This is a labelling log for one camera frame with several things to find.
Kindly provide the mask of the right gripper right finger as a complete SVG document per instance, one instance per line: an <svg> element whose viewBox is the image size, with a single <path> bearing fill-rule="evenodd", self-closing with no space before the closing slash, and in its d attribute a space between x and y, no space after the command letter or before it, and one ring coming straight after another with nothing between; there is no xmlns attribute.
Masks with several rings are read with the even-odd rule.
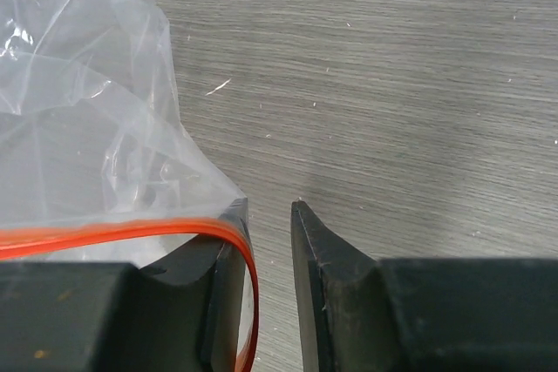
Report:
<svg viewBox="0 0 558 372"><path fill-rule="evenodd" d="M554 371L557 262L375 260L304 201L290 236L307 371Z"/></svg>

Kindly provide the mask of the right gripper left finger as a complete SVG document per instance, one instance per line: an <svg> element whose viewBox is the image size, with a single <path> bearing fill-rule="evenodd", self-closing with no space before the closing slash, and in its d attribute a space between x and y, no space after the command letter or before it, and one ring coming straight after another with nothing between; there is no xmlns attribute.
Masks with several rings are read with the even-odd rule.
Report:
<svg viewBox="0 0 558 372"><path fill-rule="evenodd" d="M248 371L248 202L215 218L1 230L4 371ZM54 254L186 235L143 267Z"/></svg>

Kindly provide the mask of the clear zip top bag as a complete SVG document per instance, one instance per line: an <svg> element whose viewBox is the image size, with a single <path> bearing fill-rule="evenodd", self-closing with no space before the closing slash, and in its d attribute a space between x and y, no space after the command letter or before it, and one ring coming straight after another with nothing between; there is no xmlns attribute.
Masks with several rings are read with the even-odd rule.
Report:
<svg viewBox="0 0 558 372"><path fill-rule="evenodd" d="M1 230L215 218L239 198L247 200L180 122L170 26L156 0L1 0ZM54 259L143 267L186 240L122 241ZM252 245L243 297L252 368Z"/></svg>

